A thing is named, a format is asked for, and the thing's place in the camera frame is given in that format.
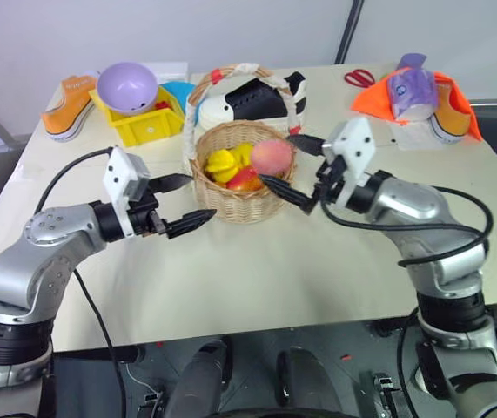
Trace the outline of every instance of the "black cable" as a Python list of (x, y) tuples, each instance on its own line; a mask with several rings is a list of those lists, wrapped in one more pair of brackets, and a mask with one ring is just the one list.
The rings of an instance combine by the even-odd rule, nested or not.
[[(86, 159), (94, 158), (99, 155), (111, 155), (112, 147), (105, 148), (103, 150), (98, 150), (94, 152), (89, 152), (85, 155), (83, 155), (80, 158), (75, 159), (68, 165), (66, 165), (58, 174), (53, 178), (53, 180), (50, 181), (49, 185), (47, 185), (47, 188), (41, 195), (41, 198), (39, 199), (39, 202), (37, 203), (36, 210), (34, 214), (37, 214), (42, 211), (43, 206), (45, 204), (45, 201), (49, 197), (50, 192), (52, 189), (55, 187), (57, 184), (58, 180), (60, 180), (65, 173), (67, 173), (70, 169), (75, 167), (76, 165), (80, 164), (82, 161), (85, 161)], [(78, 272), (77, 269), (74, 269), (74, 275), (76, 276), (77, 282), (82, 288), (82, 292), (84, 292), (84, 296), (87, 299), (88, 303), (90, 304), (91, 310), (95, 314), (97, 318), (97, 322), (99, 323), (99, 326), (101, 327), (101, 331), (103, 332), (103, 337), (105, 338), (105, 342), (107, 344), (107, 348), (109, 349), (109, 356), (111, 357), (111, 363), (115, 369), (115, 374), (117, 375), (117, 381), (118, 381), (118, 387), (120, 390), (120, 414), (122, 418), (126, 418), (126, 389), (124, 387), (124, 379), (122, 372), (120, 370), (120, 366), (118, 365), (118, 360), (117, 360), (117, 355), (115, 354), (115, 348), (112, 345), (111, 337), (109, 336), (109, 332), (107, 331), (107, 327), (104, 324), (103, 317), (101, 316), (101, 313), (97, 309), (97, 306), (93, 302), (93, 299), (90, 296), (90, 293), (88, 292), (84, 281), (82, 280), (82, 276)]]
[(474, 196), (465, 192), (461, 192), (459, 190), (454, 190), (447, 187), (435, 187), (435, 189), (440, 192), (445, 192), (445, 193), (454, 194), (456, 196), (460, 196), (464, 199), (470, 200), (471, 202), (475, 203), (484, 212), (484, 215), (486, 216), (486, 227), (484, 228), (484, 231), (481, 232), (476, 228), (472, 228), (471, 226), (465, 226), (460, 224), (437, 223), (437, 224), (412, 224), (412, 225), (381, 225), (381, 224), (375, 225), (375, 224), (366, 224), (362, 222), (352, 222), (350, 220), (339, 218), (329, 210), (326, 202), (325, 188), (321, 190), (319, 203), (321, 205), (322, 210), (326, 214), (327, 218), (329, 218), (331, 221), (335, 222), (336, 224), (346, 226), (349, 228), (366, 229), (369, 231), (388, 231), (388, 232), (425, 231), (431, 229), (452, 229), (456, 231), (465, 231), (476, 235), (476, 238), (472, 239), (469, 243), (463, 246), (459, 246), (451, 251), (429, 255), (426, 257), (419, 257), (416, 259), (401, 260), (397, 263), (398, 266), (406, 267), (413, 264), (429, 263), (433, 261), (446, 259), (448, 257), (453, 257), (454, 255), (464, 253), (465, 251), (468, 251), (469, 249), (474, 248), (475, 246), (481, 243), (485, 243), (486, 249), (488, 249), (487, 237), (494, 227), (494, 217), (492, 216), (492, 213), (490, 212), (490, 209), (488, 209), (486, 204), (484, 204), (484, 202), (482, 202), (480, 199), (477, 199)]
[(413, 400), (411, 399), (411, 395), (408, 393), (408, 389), (406, 387), (405, 374), (403, 373), (403, 344), (405, 343), (406, 331), (411, 323), (416, 319), (417, 312), (419, 312), (419, 309), (416, 307), (408, 315), (399, 334), (399, 339), (397, 340), (397, 375), (399, 376), (399, 384), (401, 385), (401, 390), (405, 396), (406, 404), (408, 405), (408, 409), (411, 411), (413, 418), (418, 418), (419, 416), (416, 413)]
[(84, 292), (85, 298), (88, 300), (90, 304), (91, 310), (95, 314), (97, 318), (97, 322), (99, 322), (99, 326), (101, 327), (101, 331), (103, 332), (103, 337), (105, 337), (105, 342), (107, 343), (107, 348), (109, 349), (109, 356), (111, 357), (112, 366), (115, 368), (115, 373), (117, 374), (118, 386), (120, 388), (120, 414), (122, 418), (126, 418), (126, 389), (124, 388), (124, 380), (123, 374), (121, 373), (120, 366), (118, 365), (117, 355), (115, 354), (115, 348), (112, 345), (111, 337), (109, 336), (109, 332), (107, 331), (107, 327), (103, 322), (103, 317), (101, 313), (97, 309), (95, 303), (93, 303), (93, 299), (88, 292), (88, 289), (85, 287), (84, 281), (82, 280), (82, 276), (75, 269), (74, 275), (76, 276), (77, 282), (82, 288), (82, 292)]
[(482, 233), (480, 233), (475, 239), (470, 241), (468, 244), (465, 244), (464, 246), (459, 246), (453, 250), (446, 251), (445, 253), (429, 255), (426, 257), (420, 257), (418, 259), (412, 259), (412, 260), (402, 260), (397, 263), (398, 266), (406, 267), (412, 264), (429, 263), (432, 261), (446, 259), (449, 257), (453, 257), (454, 255), (464, 253), (465, 251), (468, 251), (471, 248), (475, 248), (477, 245), (482, 243), (485, 243), (485, 248), (487, 252), (488, 235), (490, 235), (490, 232), (492, 231), (492, 229), (494, 229), (494, 216), (492, 215), (492, 212), (490, 211), (488, 206), (486, 206), (486, 204), (482, 200), (475, 198), (471, 194), (462, 192), (461, 190), (455, 190), (455, 189), (450, 189), (448, 187), (438, 187), (438, 186), (436, 186), (435, 189), (443, 193), (454, 194), (455, 196), (467, 199), (473, 202), (475, 205), (477, 205), (484, 212), (484, 216), (486, 217), (486, 226), (484, 227), (484, 231), (482, 231)]
[(80, 164), (82, 161), (85, 161), (86, 159), (90, 159), (93, 157), (96, 157), (97, 155), (111, 155), (112, 151), (112, 146), (109, 148), (104, 148), (103, 150), (97, 150), (94, 152), (89, 152), (85, 155), (83, 155), (80, 158), (76, 158), (74, 161), (71, 163), (67, 164), (60, 172), (57, 173), (57, 175), (53, 178), (53, 180), (50, 181), (49, 185), (47, 185), (47, 188), (41, 195), (41, 198), (39, 199), (39, 202), (37, 202), (36, 210), (33, 212), (33, 214), (40, 213), (43, 209), (43, 206), (45, 205), (45, 200), (47, 200), (47, 197), (49, 196), (50, 192), (53, 190), (53, 187), (55, 187), (55, 184), (60, 180), (71, 168), (75, 167), (76, 165)]

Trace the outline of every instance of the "black and white shoe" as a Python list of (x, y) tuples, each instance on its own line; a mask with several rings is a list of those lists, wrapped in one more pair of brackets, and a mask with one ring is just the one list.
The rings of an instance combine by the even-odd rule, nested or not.
[[(297, 106), (299, 124), (304, 123), (306, 79), (298, 71), (285, 78)], [(280, 131), (287, 129), (286, 108), (279, 93), (257, 78), (238, 89), (212, 96), (199, 107), (199, 124), (208, 130), (233, 120), (259, 120)]]

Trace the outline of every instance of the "purple bowl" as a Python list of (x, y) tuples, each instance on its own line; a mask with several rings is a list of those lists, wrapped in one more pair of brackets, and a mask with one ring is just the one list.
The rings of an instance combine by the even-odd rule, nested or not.
[(103, 103), (125, 116), (150, 111), (158, 94), (153, 73), (138, 63), (117, 63), (108, 67), (97, 80), (97, 94)]

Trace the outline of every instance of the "wicker basket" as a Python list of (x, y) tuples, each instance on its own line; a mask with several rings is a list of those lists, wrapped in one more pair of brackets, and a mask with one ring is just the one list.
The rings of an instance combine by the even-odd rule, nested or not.
[[(289, 132), (296, 133), (300, 127), (288, 83), (258, 64), (235, 64), (213, 70), (202, 78), (189, 96), (184, 129), (185, 163), (191, 168), (198, 202), (201, 207), (216, 209), (217, 216), (222, 220), (248, 224), (269, 218), (277, 212), (283, 201), (271, 193), (267, 187), (255, 192), (235, 192), (216, 185), (205, 176), (205, 161), (213, 151), (230, 149), (242, 142), (257, 144), (267, 139), (285, 140), (285, 134), (261, 122), (238, 120), (210, 129), (199, 138), (197, 143), (194, 140), (196, 106), (205, 98), (212, 85), (224, 78), (236, 75), (254, 75), (264, 83), (278, 89), (287, 109)], [(294, 158), (291, 166), (284, 173), (283, 179), (290, 182), (293, 172)]]

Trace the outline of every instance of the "yellow toy fruit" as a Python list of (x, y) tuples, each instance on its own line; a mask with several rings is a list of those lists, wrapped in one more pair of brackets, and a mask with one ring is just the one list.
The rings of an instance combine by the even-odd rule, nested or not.
[(241, 168), (250, 165), (250, 154), (252, 153), (253, 147), (254, 145), (249, 142), (243, 142), (231, 149), (232, 156), (237, 160), (237, 163)]
[(238, 163), (228, 150), (218, 150), (210, 154), (205, 170), (211, 174), (218, 183), (226, 183), (238, 172)]

